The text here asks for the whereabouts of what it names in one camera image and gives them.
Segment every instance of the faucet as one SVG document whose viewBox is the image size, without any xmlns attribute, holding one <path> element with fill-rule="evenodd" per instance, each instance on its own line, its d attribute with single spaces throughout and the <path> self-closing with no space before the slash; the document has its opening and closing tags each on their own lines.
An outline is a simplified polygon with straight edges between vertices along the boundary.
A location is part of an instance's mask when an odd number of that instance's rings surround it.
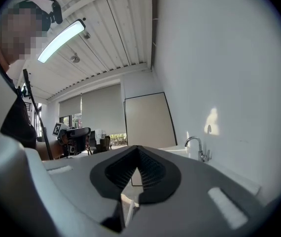
<svg viewBox="0 0 281 237">
<path fill-rule="evenodd" d="M 187 146 L 188 146 L 188 143 L 189 143 L 191 140 L 197 140 L 197 141 L 199 142 L 199 161 L 202 161 L 202 162 L 209 161 L 209 156 L 203 154 L 202 142 L 201 142 L 201 140 L 200 140 L 199 137 L 197 137 L 197 136 L 191 136 L 191 137 L 189 137 L 189 138 L 186 140 L 184 146 L 187 147 Z"/>
</svg>

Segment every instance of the ceiling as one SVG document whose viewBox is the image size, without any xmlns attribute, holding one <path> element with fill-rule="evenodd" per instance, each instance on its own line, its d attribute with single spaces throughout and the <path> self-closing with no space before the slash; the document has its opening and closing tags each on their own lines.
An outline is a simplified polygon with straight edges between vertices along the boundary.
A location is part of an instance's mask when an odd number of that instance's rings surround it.
<svg viewBox="0 0 281 237">
<path fill-rule="evenodd" d="M 62 12 L 65 12 L 81 0 L 57 1 L 62 7 Z M 50 12 L 51 2 L 34 2 Z M 8 75 L 17 86 L 22 85 L 21 72 L 22 69 L 27 69 L 31 73 L 29 79 L 33 86 L 33 95 L 49 100 L 83 80 L 119 68 L 146 63 L 149 31 L 145 25 L 144 3 L 145 0 L 95 0 L 88 3 L 64 18 L 62 24 L 52 24 L 45 43 L 36 50 L 36 55 L 38 56 L 57 34 L 77 19 L 86 18 L 85 31 L 64 44 L 46 63 L 43 64 L 36 58 L 26 62 L 17 61 L 11 66 Z M 79 56 L 79 63 L 71 62 L 70 57 L 74 53 Z"/>
</svg>

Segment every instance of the window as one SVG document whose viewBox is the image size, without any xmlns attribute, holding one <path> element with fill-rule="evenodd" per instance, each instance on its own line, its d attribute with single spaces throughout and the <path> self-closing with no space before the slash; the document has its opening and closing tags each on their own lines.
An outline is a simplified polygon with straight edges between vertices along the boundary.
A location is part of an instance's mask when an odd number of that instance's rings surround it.
<svg viewBox="0 0 281 237">
<path fill-rule="evenodd" d="M 75 127 L 75 128 L 81 128 L 82 127 L 81 113 L 72 115 L 72 126 Z"/>
<path fill-rule="evenodd" d="M 71 115 L 70 116 L 66 116 L 66 117 L 61 117 L 60 118 L 60 123 L 63 123 L 65 125 L 71 127 L 70 120 L 71 120 Z"/>
<path fill-rule="evenodd" d="M 121 148 L 127 146 L 126 133 L 111 134 L 112 149 Z"/>
</svg>

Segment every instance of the person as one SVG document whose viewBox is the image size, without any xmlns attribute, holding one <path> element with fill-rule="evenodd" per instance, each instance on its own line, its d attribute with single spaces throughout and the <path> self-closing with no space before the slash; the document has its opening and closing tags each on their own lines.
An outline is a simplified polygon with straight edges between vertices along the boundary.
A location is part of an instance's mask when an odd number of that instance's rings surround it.
<svg viewBox="0 0 281 237">
<path fill-rule="evenodd" d="M 44 142 L 36 141 L 36 131 L 28 117 L 26 105 L 7 75 L 10 65 L 19 59 L 25 59 L 34 48 L 35 38 L 42 35 L 43 22 L 41 9 L 32 1 L 17 4 L 3 13 L 0 19 L 0 74 L 17 95 L 7 113 L 0 132 L 19 141 L 24 147 L 36 149 L 42 160 L 49 160 Z M 63 145 L 57 140 L 50 142 L 53 158 L 63 153 Z"/>
</svg>

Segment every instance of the ceiling light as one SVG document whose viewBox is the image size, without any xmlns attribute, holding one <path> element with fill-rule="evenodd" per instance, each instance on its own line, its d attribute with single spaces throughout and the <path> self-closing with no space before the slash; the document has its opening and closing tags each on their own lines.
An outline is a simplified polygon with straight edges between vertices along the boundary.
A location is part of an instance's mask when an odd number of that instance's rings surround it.
<svg viewBox="0 0 281 237">
<path fill-rule="evenodd" d="M 77 53 L 75 53 L 75 55 L 73 55 L 70 60 L 73 63 L 78 63 L 80 61 L 80 58 L 78 57 Z"/>
<path fill-rule="evenodd" d="M 78 19 L 58 34 L 50 44 L 43 50 L 43 52 L 38 57 L 38 61 L 44 63 L 47 59 L 63 44 L 69 41 L 72 37 L 79 34 L 86 28 L 85 24 Z"/>
</svg>

